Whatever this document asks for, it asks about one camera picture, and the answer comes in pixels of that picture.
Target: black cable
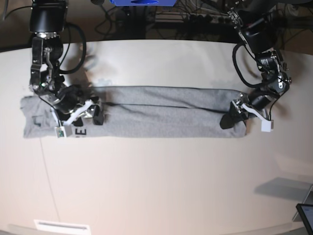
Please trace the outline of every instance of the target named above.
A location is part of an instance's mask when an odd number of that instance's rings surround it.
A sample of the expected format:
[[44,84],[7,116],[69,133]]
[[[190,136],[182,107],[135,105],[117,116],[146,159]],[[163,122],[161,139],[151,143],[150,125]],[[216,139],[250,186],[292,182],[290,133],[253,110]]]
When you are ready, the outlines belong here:
[[310,12],[311,12],[311,14],[313,15],[313,11],[311,10],[311,9],[309,9],[309,8],[307,8]]
[[226,1],[222,0],[222,11],[225,12],[226,11]]
[[188,19],[188,14],[189,14],[189,12],[186,12],[186,10],[183,9],[183,8],[181,8],[180,6],[173,6],[173,8],[176,8],[176,9],[182,11],[182,12],[178,12],[178,13],[179,13],[180,16],[181,16],[182,21],[184,21],[184,23],[185,23],[186,21],[185,21],[185,17],[184,17],[184,15],[183,15],[183,13],[186,13],[186,18]]
[[[283,18],[286,17],[286,8],[284,11],[282,9],[278,9],[278,4],[276,4],[276,12],[279,14],[279,12],[282,13]],[[285,41],[284,41],[284,36],[285,36],[286,29],[281,29],[280,32],[277,34],[277,38],[281,38],[281,48],[285,49]]]
[[104,34],[103,40],[105,40],[105,38],[108,36],[108,34],[110,33],[110,31],[112,30],[113,27],[113,22],[111,19],[111,16],[109,15],[109,13],[106,11],[106,9],[101,5],[100,8],[104,11],[105,15],[106,15],[106,19],[109,21],[110,26],[108,31]]
[[6,12],[8,10],[8,6],[9,6],[9,0],[5,0],[4,1],[4,9],[3,9],[3,13],[2,13],[2,22],[5,20]]
[[292,35],[287,41],[285,41],[285,45],[290,41],[292,40],[294,37],[298,36],[300,33],[306,31],[307,29],[302,29],[300,30],[299,32],[295,33],[294,35]]
[[179,35],[179,31],[177,30],[177,31],[176,31],[176,34],[175,34],[175,36],[174,36],[174,39],[175,39],[175,40],[177,40],[177,36],[178,36],[178,35]]
[[202,9],[203,4],[204,4],[204,1],[201,3],[201,5],[200,5],[199,7],[197,7],[197,5],[196,5],[196,9],[195,9],[195,10],[193,10],[191,13],[194,13],[194,12],[197,12],[198,10],[201,10],[201,9]]
[[65,57],[67,56],[67,53],[68,53],[68,50],[69,50],[69,46],[70,46],[70,43],[71,43],[71,34],[70,34],[70,28],[69,27],[67,27],[67,31],[68,31],[68,47],[67,47],[67,50],[66,50],[66,52],[64,54],[64,57],[63,57],[62,61],[60,62],[59,70],[61,69],[61,65],[64,62]]
[[145,6],[144,8],[143,8],[143,13],[142,13],[142,19],[143,20],[145,20],[146,19],[146,11],[147,11],[147,6]]
[[57,110],[53,107],[53,105],[49,104],[49,102],[47,102],[47,101],[45,101],[44,99],[42,99],[40,95],[38,95],[38,97],[39,97],[39,99],[41,99],[44,103],[46,103],[47,105],[49,105],[49,106],[54,110],[55,116],[56,116],[56,118],[57,118],[57,120],[58,120],[58,125],[60,126],[60,125],[61,125],[61,124],[60,124],[61,121],[60,121],[60,118],[59,118],[59,116],[58,116]]
[[190,7],[187,3],[186,3],[186,5],[185,5],[185,4],[182,2],[182,0],[179,0],[177,3],[181,3],[182,7],[185,8],[185,12],[186,12],[186,13],[192,12],[191,7]]
[[67,23],[66,26],[76,29],[77,32],[79,33],[79,36],[82,39],[82,43],[83,43],[83,52],[82,52],[81,60],[78,62],[77,66],[75,68],[73,68],[71,70],[59,69],[60,74],[71,74],[71,73],[77,72],[82,67],[82,65],[84,64],[84,61],[86,58],[86,53],[87,53],[87,42],[86,42],[86,38],[85,38],[85,34],[84,34],[83,30],[79,26],[72,24],[72,23]]
[[159,31],[158,28],[156,28],[156,32],[157,32],[158,35],[161,37],[161,39],[165,39],[165,37],[161,34],[161,32]]
[[186,36],[186,34],[188,35],[188,33],[182,33],[181,37],[179,38],[179,40],[182,40]]
[[106,102],[106,105],[109,106],[117,106],[117,105],[139,105],[139,106],[158,106],[158,107],[166,107],[166,108],[181,108],[181,109],[201,109],[217,114],[228,114],[228,111],[216,110],[216,109],[208,109],[208,108],[201,108],[201,107],[182,107],[182,106],[166,106],[166,105],[153,105],[153,104],[115,104],[111,102]]
[[[181,16],[181,18],[182,18],[182,20],[184,21],[184,16],[183,16],[183,14],[182,13],[187,13],[186,12],[186,9],[183,9],[183,8],[181,8],[181,6],[173,6],[172,8],[176,8],[176,9],[178,9],[178,10],[181,10],[182,12],[177,12],[177,13],[179,13],[180,14],[180,16]],[[160,13],[157,13],[156,15],[163,15],[164,13],[163,13],[163,11],[162,12],[160,12]]]
[[271,120],[272,119],[272,108],[273,108],[273,106],[274,106],[274,104],[289,90],[289,88],[290,88],[290,85],[288,84],[288,83],[285,83],[286,84],[286,89],[285,89],[285,91],[282,93],[282,95],[278,98],[278,99],[276,99],[273,103],[272,103],[272,105],[270,106],[270,109],[269,109],[269,113],[268,113],[268,117],[269,117],[269,119]]
[[207,36],[203,33],[204,38],[209,41],[209,39],[207,38]]
[[99,23],[98,25],[96,25],[96,27],[94,28],[94,31],[95,31],[95,32],[97,32],[97,33],[99,33],[99,34],[101,34],[101,35],[105,35],[105,37],[107,37],[107,35],[108,35],[108,33],[110,32],[112,26],[110,26],[110,29],[109,29],[106,33],[99,31],[98,28],[99,28],[101,25],[105,24],[105,22],[106,22],[107,20],[109,20],[110,22],[112,22],[112,19],[111,19],[111,16],[109,15],[109,13],[110,13],[111,11],[113,11],[115,8],[117,8],[117,6],[111,8],[111,9],[108,10],[108,11],[104,9],[106,18],[104,19],[104,21],[102,21],[101,23]]
[[13,9],[12,11],[10,11],[6,16],[5,16],[5,19],[7,19],[9,17],[9,15],[11,15],[13,12],[17,11],[17,10],[20,10],[20,9],[24,9],[24,8],[31,8],[31,6],[22,6],[22,7],[18,7],[18,8],[15,8]]
[[269,83],[274,82],[274,81],[277,79],[277,77],[275,77],[275,76],[273,76],[271,79],[269,79],[269,80],[267,80],[267,81],[265,81],[265,82],[261,82],[261,83],[258,83],[258,84],[251,84],[251,83],[248,83],[248,82],[244,79],[244,77],[243,77],[243,75],[242,75],[242,73],[240,72],[240,69],[239,69],[239,67],[238,67],[237,58],[236,58],[237,51],[238,51],[238,49],[239,49],[240,47],[242,47],[242,46],[244,46],[244,42],[238,43],[238,44],[234,47],[234,49],[233,49],[233,56],[232,56],[232,58],[233,58],[233,63],[234,63],[234,67],[235,67],[235,70],[236,70],[236,72],[237,72],[237,74],[238,74],[240,80],[241,80],[247,87],[250,87],[250,88],[260,88],[260,87],[263,87],[263,86],[265,86],[265,85],[267,85],[267,84],[269,84]]

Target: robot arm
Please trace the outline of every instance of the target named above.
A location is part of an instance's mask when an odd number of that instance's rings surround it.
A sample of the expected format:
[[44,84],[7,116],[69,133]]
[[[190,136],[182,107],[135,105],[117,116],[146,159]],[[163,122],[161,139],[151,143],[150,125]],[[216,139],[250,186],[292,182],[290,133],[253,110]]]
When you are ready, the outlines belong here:
[[[220,126],[222,129],[232,128],[235,123],[249,119],[249,113],[262,120],[262,130],[271,131],[272,121],[264,109],[271,102],[276,102],[289,89],[291,80],[287,65],[279,52],[274,48],[277,41],[275,29],[268,22],[269,2],[273,0],[254,0],[251,9],[231,9],[228,14],[242,41],[233,50],[233,62],[240,79],[254,90],[242,94],[230,103],[228,114],[224,115]],[[30,19],[30,31],[36,34],[32,42],[32,66],[30,87],[40,99],[53,108],[59,127],[57,136],[68,136],[66,128],[72,123],[82,125],[81,118],[93,118],[95,125],[104,122],[101,111],[101,101],[98,97],[86,97],[77,85],[67,87],[62,74],[78,70],[86,55],[86,40],[84,33],[75,25],[66,24],[67,2],[65,0],[33,0]],[[59,59],[63,54],[63,44],[59,33],[65,26],[76,28],[83,40],[83,56],[78,66],[69,71],[60,69]],[[250,84],[242,76],[237,65],[236,53],[240,47],[249,46],[255,56],[256,65],[262,74],[262,82]]]
[[[87,97],[78,85],[67,87],[64,76],[76,72],[84,63],[86,39],[83,31],[74,24],[66,24],[67,2],[65,0],[34,0],[30,19],[30,31],[36,36],[32,41],[32,65],[30,88],[44,102],[52,107],[59,126],[58,137],[71,134],[68,128],[72,123],[82,126],[81,118],[92,118],[95,125],[103,125],[101,100]],[[72,70],[60,69],[59,59],[63,54],[63,44],[59,33],[64,27],[78,30],[83,40],[83,54],[79,64]]]
[[[277,41],[275,29],[271,26],[266,15],[246,10],[232,9],[228,12],[235,29],[242,41],[234,47],[233,63],[242,82],[254,90],[230,103],[228,114],[220,122],[222,129],[232,128],[235,123],[249,119],[249,114],[254,114],[262,121],[262,131],[270,132],[273,121],[265,108],[276,102],[290,87],[291,79],[288,74],[287,64],[284,62],[279,50],[275,49]],[[259,84],[248,83],[237,65],[236,53],[240,47],[249,47],[254,56],[256,65],[262,75]]]

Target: metal bracket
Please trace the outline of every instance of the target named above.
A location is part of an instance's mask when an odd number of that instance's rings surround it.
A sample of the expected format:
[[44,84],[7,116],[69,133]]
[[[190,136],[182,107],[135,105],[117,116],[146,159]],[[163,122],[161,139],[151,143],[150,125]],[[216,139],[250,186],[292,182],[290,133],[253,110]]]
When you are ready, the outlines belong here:
[[259,111],[255,110],[253,108],[248,107],[245,103],[243,103],[241,105],[241,107],[243,109],[245,109],[247,112],[255,114],[255,116],[257,116],[259,119],[261,119],[261,121],[262,121],[261,131],[262,132],[271,132],[273,130],[274,121],[267,120],[264,116],[262,116],[262,114]]
[[238,13],[232,8],[230,11],[228,11],[228,15],[231,19],[231,21],[235,24],[235,28],[244,26],[243,20],[240,18]]
[[74,113],[71,114],[70,118],[63,122],[63,126],[70,126],[82,113],[87,111],[94,102],[90,99],[86,100],[85,104],[78,108]]
[[279,73],[278,83],[279,82],[285,82],[285,83],[291,84],[291,78],[290,78],[290,74],[289,74],[289,69],[287,67],[287,63],[284,62],[282,60],[282,58],[280,58],[279,54],[274,49],[271,52],[271,58],[275,61],[276,65],[277,65],[277,70]]
[[40,68],[43,64],[44,40],[42,38],[33,38],[32,41],[32,65],[30,68],[30,86],[31,89],[37,91],[40,87],[41,72]]

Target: black tablet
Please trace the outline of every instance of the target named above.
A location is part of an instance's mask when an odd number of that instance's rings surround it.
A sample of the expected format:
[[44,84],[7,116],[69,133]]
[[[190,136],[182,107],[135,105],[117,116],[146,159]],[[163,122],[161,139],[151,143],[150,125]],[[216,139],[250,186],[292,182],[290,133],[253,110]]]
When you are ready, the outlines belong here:
[[313,205],[298,204],[296,206],[309,235],[313,235]]

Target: electrical cable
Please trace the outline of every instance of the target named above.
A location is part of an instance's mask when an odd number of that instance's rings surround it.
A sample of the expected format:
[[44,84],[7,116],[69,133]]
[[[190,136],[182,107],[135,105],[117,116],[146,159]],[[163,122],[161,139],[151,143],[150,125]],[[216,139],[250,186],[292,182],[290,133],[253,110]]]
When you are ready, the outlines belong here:
[[104,19],[104,21],[102,21],[101,23],[99,23],[98,25],[96,25],[96,27],[94,28],[94,31],[97,32],[98,34],[104,35],[105,38],[106,38],[106,37],[108,36],[108,34],[109,34],[111,28],[112,28],[112,24],[110,24],[110,29],[109,29],[106,33],[99,31],[98,28],[99,28],[100,26],[102,26],[103,24],[105,24],[105,22],[106,22],[107,20],[109,20],[110,23],[112,23],[112,19],[111,19],[111,16],[109,15],[109,13],[110,13],[111,11],[113,11],[114,9],[116,9],[117,6],[111,8],[111,9],[108,10],[108,11],[105,10],[103,6],[100,6],[100,8],[105,12],[106,18]]
[[59,118],[59,116],[58,116],[57,110],[53,107],[53,105],[49,104],[48,101],[42,99],[40,95],[38,95],[38,97],[39,97],[39,99],[41,99],[44,103],[46,103],[47,105],[49,105],[49,106],[54,110],[54,112],[55,112],[55,117],[56,117],[57,120],[58,120],[58,125],[61,126],[61,120],[60,120],[60,118]]
[[[285,6],[284,10],[282,10],[282,9],[278,9],[278,4],[276,4],[276,12],[279,12],[279,11],[281,11],[281,13],[283,15],[283,18],[285,18],[286,17],[286,6]],[[281,29],[281,32],[280,32],[281,48],[282,49],[285,49],[285,39],[284,39],[284,36],[285,36],[286,30],[287,29]]]
[[85,38],[85,34],[84,34],[83,30],[79,26],[77,26],[75,24],[72,24],[72,23],[67,23],[66,26],[67,27],[72,27],[75,30],[77,30],[80,38],[82,39],[83,52],[82,52],[81,60],[78,62],[77,66],[75,68],[73,68],[71,70],[61,70],[61,69],[59,69],[60,74],[71,74],[71,73],[77,72],[82,67],[82,65],[84,64],[84,61],[85,61],[85,58],[86,58],[86,53],[87,53],[87,42],[86,42],[86,38]]
[[158,35],[162,38],[162,39],[166,39],[162,34],[161,32],[159,31],[158,28],[155,28],[156,32],[158,33]]
[[232,55],[234,67],[235,67],[235,70],[236,70],[236,72],[237,72],[237,74],[238,74],[240,80],[241,80],[247,87],[250,87],[250,88],[260,88],[260,87],[263,87],[263,86],[265,86],[265,85],[267,85],[267,84],[270,84],[270,83],[274,82],[274,81],[277,79],[277,77],[275,77],[275,76],[273,76],[271,79],[269,79],[269,80],[267,80],[267,81],[264,81],[264,82],[262,81],[261,83],[258,83],[258,84],[251,84],[251,83],[248,83],[248,82],[244,79],[244,77],[243,77],[243,75],[242,75],[242,73],[240,72],[240,69],[239,69],[239,67],[238,67],[237,58],[236,58],[237,51],[238,51],[238,49],[239,49],[240,47],[242,47],[242,46],[244,46],[244,42],[238,43],[238,44],[234,47],[234,49],[233,49],[233,55]]
[[183,1],[183,0],[178,0],[177,4],[181,3],[181,6],[182,6],[183,8],[185,8],[185,12],[188,12],[188,13],[192,12],[191,7],[190,7],[187,3],[186,3],[186,5],[185,5],[182,1]]
[[5,0],[4,1],[4,9],[3,9],[3,13],[2,13],[2,22],[5,20],[6,12],[8,10],[8,6],[9,6],[9,0]]
[[[181,6],[176,6],[176,5],[174,5],[172,8],[176,8],[176,9],[182,11],[182,12],[177,12],[177,13],[180,14],[181,20],[182,20],[183,23],[185,24],[185,23],[186,23],[186,20],[185,20],[185,17],[183,16],[183,13],[187,14],[187,15],[186,15],[186,18],[188,18],[188,14],[190,14],[190,13],[189,13],[189,12],[185,12],[186,9],[183,9]],[[157,13],[157,7],[156,7],[155,15],[166,15],[166,14],[164,14],[163,12]],[[177,39],[177,36],[179,35],[179,31],[178,31],[178,29],[177,29],[175,36],[170,36],[170,37],[165,38],[162,34],[160,34],[160,31],[158,31],[158,30],[159,30],[159,29],[156,29],[158,35],[161,36],[162,39],[170,39],[170,38],[173,38],[173,37],[174,37],[174,39],[176,40],[176,39]]]
[[307,9],[311,12],[311,14],[313,15],[313,11],[311,10],[311,9],[309,9],[308,7],[307,7]]
[[160,18],[160,19],[158,19],[158,22],[161,22],[161,21],[179,21],[179,22],[181,22],[181,21],[183,21],[183,20],[181,20],[181,19],[170,19],[170,18]]
[[198,11],[198,10],[204,10],[204,11],[207,11],[211,14],[217,14],[217,15],[223,15],[223,16],[228,16],[226,13],[223,13],[223,12],[220,12],[218,10],[212,10],[212,9],[209,9],[209,8],[204,8],[202,7],[202,5],[204,4],[204,2],[201,3],[200,7],[197,8],[197,5],[198,5],[198,0],[196,0],[196,3],[193,2],[193,0],[190,0],[191,4],[196,7],[196,9],[193,11]]
[[306,31],[307,29],[302,29],[300,30],[299,32],[295,33],[294,35],[292,35],[287,41],[285,41],[285,45],[290,41],[292,40],[294,37],[298,36],[300,33]]
[[59,68],[58,68],[58,69],[61,68],[61,65],[62,65],[62,63],[64,62],[65,57],[67,56],[67,53],[68,53],[68,50],[69,50],[69,46],[70,46],[70,44],[71,44],[71,34],[70,34],[70,28],[69,28],[69,27],[67,27],[67,31],[68,31],[68,46],[67,46],[67,50],[66,50],[66,52],[65,52],[65,54],[64,54],[64,57],[63,57],[62,61],[61,61],[60,64],[59,64]]
[[158,107],[166,107],[166,108],[181,108],[181,109],[201,109],[209,112],[217,113],[217,114],[228,114],[228,111],[209,109],[209,108],[201,108],[201,107],[181,107],[181,106],[166,106],[166,105],[153,105],[153,104],[115,104],[111,102],[105,102],[106,105],[109,106],[117,106],[117,105],[140,105],[140,106],[158,106]]
[[106,15],[106,19],[108,19],[110,26],[108,31],[104,34],[103,40],[105,40],[105,38],[108,36],[108,34],[110,33],[110,31],[112,30],[113,27],[113,22],[111,19],[111,16],[108,14],[108,12],[106,11],[106,9],[101,5],[100,8],[104,11],[105,15]]
[[202,34],[203,36],[204,36],[204,38],[207,40],[207,41],[209,41],[209,39],[207,38],[207,36],[203,33]]
[[4,19],[6,20],[13,12],[20,10],[20,9],[24,9],[24,8],[31,8],[31,6],[22,6],[22,7],[15,8],[15,9],[11,10],[8,14],[6,14]]

